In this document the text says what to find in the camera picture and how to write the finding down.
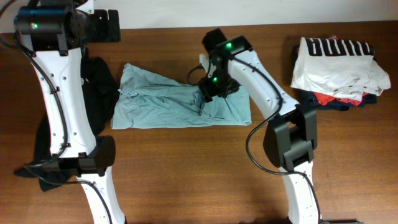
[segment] black garment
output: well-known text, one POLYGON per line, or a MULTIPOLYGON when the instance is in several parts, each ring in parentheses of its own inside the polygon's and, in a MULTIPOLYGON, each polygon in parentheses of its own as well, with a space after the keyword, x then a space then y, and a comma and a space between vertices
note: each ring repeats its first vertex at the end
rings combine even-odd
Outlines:
MULTIPOLYGON (((294 65, 296 63, 297 58, 299 57, 299 45, 296 45, 293 47, 293 55, 294 55, 294 65)), ((350 107, 355 106, 352 105, 351 103, 345 103, 341 102, 337 99, 334 99, 327 103, 325 106, 321 105, 315 94, 311 91, 305 91, 305 90, 298 90, 300 93, 300 101, 301 104, 303 105, 309 105, 314 109, 317 110, 339 110, 339 111, 348 111, 350 107)), ((361 104, 359 104, 356 107, 365 107, 366 104, 376 104, 377 103, 377 96, 373 94, 368 94, 363 97, 361 104)))
MULTIPOLYGON (((105 61, 102 58, 88 58, 88 51, 81 60, 81 84, 85 100, 88 122, 95 136, 99 135, 105 128, 114 112, 114 106, 119 100, 118 85, 105 61)), ((39 163, 51 159, 50 155, 50 125, 47 114, 36 132, 34 159, 32 163, 39 163)), ((43 168, 33 169, 41 177, 58 183, 66 182, 71 174, 69 171, 46 172, 43 168)), ((31 177, 24 168, 14 171, 19 177, 31 177)), ((40 188, 45 192, 57 185, 46 184, 39 180, 40 188)))
POLYGON ((119 100, 118 84, 102 58, 88 59, 88 51, 81 60, 81 78, 88 122, 94 135, 105 128, 119 100))

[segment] red clothing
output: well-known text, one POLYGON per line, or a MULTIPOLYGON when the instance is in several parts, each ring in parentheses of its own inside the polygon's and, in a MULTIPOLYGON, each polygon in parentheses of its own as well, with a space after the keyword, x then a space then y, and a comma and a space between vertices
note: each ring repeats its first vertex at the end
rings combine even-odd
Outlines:
POLYGON ((334 99, 337 99, 338 101, 341 101, 344 103, 351 103, 354 106, 358 106, 362 103, 362 100, 358 101, 358 100, 351 100, 351 99, 340 99, 340 98, 335 98, 333 96, 329 96, 329 95, 325 95, 323 93, 317 93, 317 92, 314 92, 313 94, 317 98, 318 103, 321 104, 322 106, 325 106, 326 104, 328 104, 330 101, 333 101, 334 99))

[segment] folded clothing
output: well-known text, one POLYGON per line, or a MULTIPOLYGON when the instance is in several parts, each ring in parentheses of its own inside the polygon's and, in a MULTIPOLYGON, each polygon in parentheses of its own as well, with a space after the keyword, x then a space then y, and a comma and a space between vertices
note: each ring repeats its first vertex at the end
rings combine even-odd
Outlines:
MULTIPOLYGON (((314 92, 305 91, 305 90, 299 90, 298 92, 300 93, 301 104, 308 105, 311 108, 317 110, 347 111, 351 107, 355 106, 351 103, 345 103, 339 101, 336 98, 334 100, 329 101, 326 105, 321 105, 318 102, 318 99, 316 98, 314 92)), ((373 94, 367 94, 366 96, 363 97, 361 103, 357 107, 363 108, 365 107, 366 104, 376 104, 376 103, 377 103, 377 96, 373 94)))
POLYGON ((214 97, 205 103, 197 86, 126 64, 119 92, 113 129, 251 124, 249 95, 243 87, 225 99, 214 97))
POLYGON ((391 87, 388 74, 373 60, 368 43, 301 38, 292 88, 361 101, 391 87))

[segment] white t-shirt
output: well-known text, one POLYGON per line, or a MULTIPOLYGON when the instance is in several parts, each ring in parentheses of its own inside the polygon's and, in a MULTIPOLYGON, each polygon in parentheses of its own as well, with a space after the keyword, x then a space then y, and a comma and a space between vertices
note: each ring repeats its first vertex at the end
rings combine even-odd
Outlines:
POLYGON ((364 92, 379 96, 391 83, 373 56, 368 43, 302 37, 291 87, 359 101, 364 92))

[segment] white wall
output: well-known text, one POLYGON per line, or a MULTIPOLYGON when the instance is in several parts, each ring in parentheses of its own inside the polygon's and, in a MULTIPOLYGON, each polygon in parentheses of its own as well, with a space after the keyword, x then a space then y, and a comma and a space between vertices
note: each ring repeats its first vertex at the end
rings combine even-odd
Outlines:
MULTIPOLYGON (((3 15, 1 32, 14 30, 27 1, 3 15)), ((117 9, 122 29, 398 20, 398 0, 96 0, 95 8, 117 9)))

